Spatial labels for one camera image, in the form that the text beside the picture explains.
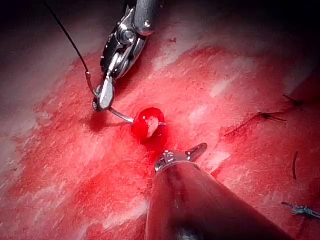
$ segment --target metal instrument jaw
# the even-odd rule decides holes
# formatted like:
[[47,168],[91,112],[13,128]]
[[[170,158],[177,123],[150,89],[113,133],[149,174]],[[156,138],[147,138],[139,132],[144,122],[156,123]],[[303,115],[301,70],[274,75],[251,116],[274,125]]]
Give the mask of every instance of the metal instrument jaw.
[[157,173],[175,162],[194,162],[205,153],[207,148],[206,143],[201,143],[185,152],[165,150],[156,160],[154,170]]
[[135,11],[135,7],[127,7],[125,16],[116,24],[103,50],[100,61],[104,72],[103,81],[97,87],[93,100],[96,111],[108,110],[111,107],[116,80],[129,71],[145,46],[147,38],[139,35],[134,26]]

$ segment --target bloody tissue surface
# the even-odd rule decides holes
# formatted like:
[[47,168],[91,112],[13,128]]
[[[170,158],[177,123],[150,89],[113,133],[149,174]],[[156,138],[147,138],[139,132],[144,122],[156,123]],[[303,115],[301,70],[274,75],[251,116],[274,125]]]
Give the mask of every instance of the bloody tissue surface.
[[150,107],[140,112],[131,127],[131,131],[135,137],[144,142],[153,136],[161,134],[160,124],[165,123],[165,116],[155,107]]
[[[143,240],[154,160],[203,142],[204,171],[294,238],[319,240],[317,219],[281,205],[320,212],[318,31],[291,33],[265,11],[213,5],[234,1],[166,1],[166,17],[115,85],[117,111],[165,116],[161,135],[141,143],[132,125],[93,113],[74,49],[38,1],[25,2],[10,13],[23,26],[0,38],[1,240]],[[98,84],[123,6],[67,2],[57,15]]]

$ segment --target red blood drop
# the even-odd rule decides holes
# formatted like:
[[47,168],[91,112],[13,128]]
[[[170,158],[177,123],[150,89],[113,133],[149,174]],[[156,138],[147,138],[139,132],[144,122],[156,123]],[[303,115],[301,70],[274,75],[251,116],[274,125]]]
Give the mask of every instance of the red blood drop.
[[159,124],[165,123],[165,116],[158,108],[151,107],[140,112],[132,124],[131,131],[141,142],[161,134]]

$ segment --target blood pool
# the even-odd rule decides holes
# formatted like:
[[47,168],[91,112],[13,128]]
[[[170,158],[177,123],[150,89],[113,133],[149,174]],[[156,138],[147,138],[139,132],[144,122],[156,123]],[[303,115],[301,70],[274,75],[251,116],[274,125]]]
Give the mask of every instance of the blood pool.
[[160,123],[165,122],[162,111],[155,107],[147,108],[136,116],[132,124],[132,134],[141,142],[146,142],[153,136],[159,136]]

